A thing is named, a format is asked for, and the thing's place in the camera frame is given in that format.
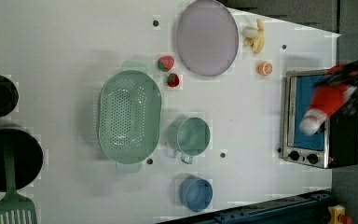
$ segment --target round plate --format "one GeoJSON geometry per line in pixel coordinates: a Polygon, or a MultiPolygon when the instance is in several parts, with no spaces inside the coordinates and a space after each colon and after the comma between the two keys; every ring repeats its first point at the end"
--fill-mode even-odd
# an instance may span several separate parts
{"type": "Polygon", "coordinates": [[[7,189],[3,143],[10,141],[14,150],[16,189],[29,185],[39,174],[43,152],[39,143],[28,133],[17,129],[0,130],[0,191],[7,189]]]}
{"type": "Polygon", "coordinates": [[[237,56],[238,43],[237,24],[222,4],[199,0],[182,14],[176,45],[190,71],[203,76],[224,73],[237,56]]]}

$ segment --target green mug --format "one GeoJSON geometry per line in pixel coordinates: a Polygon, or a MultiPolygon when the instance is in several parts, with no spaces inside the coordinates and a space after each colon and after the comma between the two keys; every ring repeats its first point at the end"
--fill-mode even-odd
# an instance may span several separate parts
{"type": "Polygon", "coordinates": [[[192,164],[193,157],[201,154],[209,145],[211,132],[203,119],[177,119],[170,126],[169,139],[172,146],[182,153],[181,161],[192,164]]]}

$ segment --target frying pan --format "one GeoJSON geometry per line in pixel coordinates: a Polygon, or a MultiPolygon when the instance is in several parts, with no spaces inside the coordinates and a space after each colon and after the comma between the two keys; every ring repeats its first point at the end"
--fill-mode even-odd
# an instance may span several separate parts
{"type": "Polygon", "coordinates": [[[7,140],[13,143],[16,189],[29,185],[39,174],[43,164],[42,147],[30,134],[19,128],[0,129],[0,192],[7,187],[4,146],[7,140]]]}

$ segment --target red fruit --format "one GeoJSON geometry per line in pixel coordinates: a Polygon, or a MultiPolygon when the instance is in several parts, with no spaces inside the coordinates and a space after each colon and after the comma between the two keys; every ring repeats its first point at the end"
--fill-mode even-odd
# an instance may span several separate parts
{"type": "Polygon", "coordinates": [[[164,56],[162,58],[159,58],[157,61],[157,67],[159,70],[163,72],[168,72],[173,68],[173,64],[175,63],[175,60],[172,56],[164,56]]]}
{"type": "Polygon", "coordinates": [[[167,84],[169,87],[176,87],[179,85],[180,79],[179,76],[175,73],[171,73],[167,78],[167,84]]]}

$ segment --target spatula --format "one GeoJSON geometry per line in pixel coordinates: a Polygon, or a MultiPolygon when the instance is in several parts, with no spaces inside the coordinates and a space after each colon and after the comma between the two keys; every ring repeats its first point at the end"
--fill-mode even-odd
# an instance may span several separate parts
{"type": "Polygon", "coordinates": [[[4,144],[7,194],[0,201],[0,224],[36,224],[34,202],[16,191],[13,147],[4,144]]]}

